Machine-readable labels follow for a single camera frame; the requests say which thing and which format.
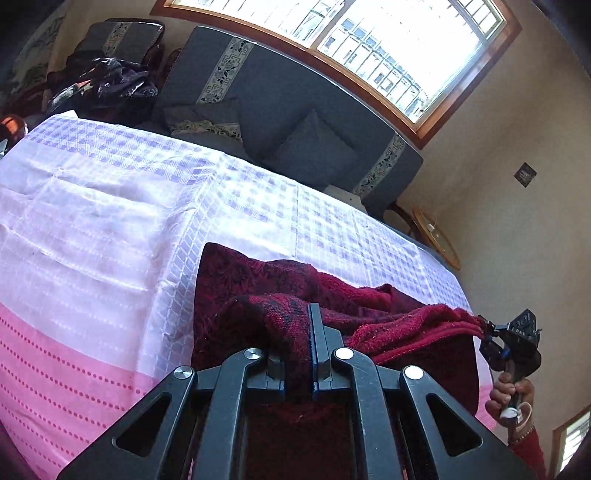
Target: wooden window frame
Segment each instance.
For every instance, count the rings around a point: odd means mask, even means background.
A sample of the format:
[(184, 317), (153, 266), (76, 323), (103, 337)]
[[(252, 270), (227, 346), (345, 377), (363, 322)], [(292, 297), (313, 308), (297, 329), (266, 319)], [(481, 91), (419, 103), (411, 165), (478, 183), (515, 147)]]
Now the wooden window frame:
[(150, 13), (155, 17), (172, 17), (188, 20), (200, 25), (217, 28), (239, 37), (252, 40), (273, 48), (303, 63), (328, 77), (353, 96), (373, 109), (398, 132), (403, 134), (417, 149), (422, 150), (439, 129), (450, 119), (460, 105), (474, 91), (486, 74), (506, 52), (507, 48), (521, 32), (521, 24), (503, 0), (495, 0), (495, 5), (505, 18), (506, 24), (476, 61), (461, 72), (453, 88), (445, 98), (420, 123), (412, 123), (402, 112), (392, 105), (386, 97), (374, 90), (352, 71), (331, 59), (322, 52), (307, 48), (298, 42), (275, 33), (267, 28), (229, 15), (208, 12), (196, 7), (178, 6), (174, 0), (156, 0)]
[(552, 455), (550, 457), (550, 472), (549, 479), (553, 479), (560, 473), (559, 469), (562, 464), (562, 456), (564, 454), (564, 441), (566, 439), (566, 429), (574, 422), (580, 419), (587, 412), (591, 411), (591, 405), (587, 406), (579, 413), (577, 413), (569, 421), (563, 423), (560, 427), (552, 431)]

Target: gray sofa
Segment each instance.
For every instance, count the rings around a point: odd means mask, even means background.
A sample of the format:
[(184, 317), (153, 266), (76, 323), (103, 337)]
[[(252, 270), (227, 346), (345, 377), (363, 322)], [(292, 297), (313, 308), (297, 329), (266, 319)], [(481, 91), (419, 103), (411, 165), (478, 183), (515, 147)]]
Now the gray sofa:
[(207, 27), (195, 28), (158, 97), (151, 122), (139, 128), (168, 134), (163, 113), (167, 107), (228, 99), (239, 102), (242, 143), (250, 161), (292, 178), (283, 170), (285, 161), (275, 164), (274, 155), (315, 111), (322, 125), (355, 152), (355, 160), (340, 166), (338, 155), (302, 155), (288, 171), (317, 168), (320, 177), (330, 171), (324, 183), (360, 195), (368, 213), (378, 219), (423, 163), (391, 126), (326, 77), (274, 50)]

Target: pink bedsheet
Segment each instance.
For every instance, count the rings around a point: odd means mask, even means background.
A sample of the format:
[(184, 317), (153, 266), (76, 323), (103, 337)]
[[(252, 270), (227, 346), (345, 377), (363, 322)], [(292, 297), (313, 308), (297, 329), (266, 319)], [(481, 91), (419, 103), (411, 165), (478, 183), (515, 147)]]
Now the pink bedsheet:
[(0, 178), (0, 421), (41, 480), (190, 361), (207, 241), (469, 310), (453, 274), (384, 225), (197, 145), (55, 116)]

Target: metal screw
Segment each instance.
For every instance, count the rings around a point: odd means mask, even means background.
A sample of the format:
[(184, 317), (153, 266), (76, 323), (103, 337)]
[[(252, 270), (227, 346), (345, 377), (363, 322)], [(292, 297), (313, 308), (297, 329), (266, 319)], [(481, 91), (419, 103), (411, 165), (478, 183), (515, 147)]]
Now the metal screw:
[(404, 369), (404, 375), (406, 375), (411, 380), (421, 380), (423, 377), (423, 370), (419, 367), (411, 365), (410, 367), (406, 367)]
[(258, 348), (249, 348), (244, 350), (244, 356), (249, 360), (259, 360), (263, 355), (262, 350)]
[(177, 369), (174, 371), (174, 376), (179, 380), (186, 380), (191, 375), (193, 375), (193, 369), (184, 365), (182, 367), (177, 367)]
[(353, 350), (351, 348), (337, 348), (335, 350), (335, 357), (341, 360), (351, 360), (353, 358)]

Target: red blanket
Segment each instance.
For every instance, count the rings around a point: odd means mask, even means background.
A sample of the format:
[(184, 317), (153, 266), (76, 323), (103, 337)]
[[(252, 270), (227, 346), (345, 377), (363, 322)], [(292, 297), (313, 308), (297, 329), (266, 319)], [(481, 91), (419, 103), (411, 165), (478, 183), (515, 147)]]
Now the red blanket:
[(320, 304), (324, 325), (340, 330), (345, 345), (378, 365), (422, 367), (476, 413), (472, 336), (482, 336), (477, 317), (441, 304), (425, 306), (391, 285), (354, 288), (311, 265), (261, 262), (207, 244), (197, 275), (192, 366), (215, 367), (248, 347), (273, 348), (286, 363), (290, 401), (250, 412), (247, 478), (350, 478), (346, 412), (309, 402), (312, 302)]

